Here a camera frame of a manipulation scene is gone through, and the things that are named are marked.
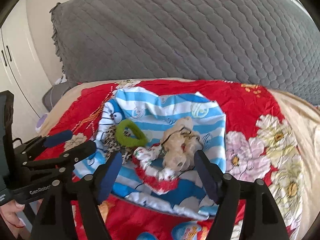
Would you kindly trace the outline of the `person's left hand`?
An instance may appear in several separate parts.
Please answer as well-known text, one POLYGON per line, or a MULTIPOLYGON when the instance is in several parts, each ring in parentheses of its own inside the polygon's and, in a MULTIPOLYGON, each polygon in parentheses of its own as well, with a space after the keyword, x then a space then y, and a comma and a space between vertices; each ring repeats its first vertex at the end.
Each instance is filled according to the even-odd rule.
POLYGON ((18 233, 21 230, 31 232, 33 226, 26 213, 25 205, 15 200, 11 200, 1 206, 1 217, 12 233, 18 233))

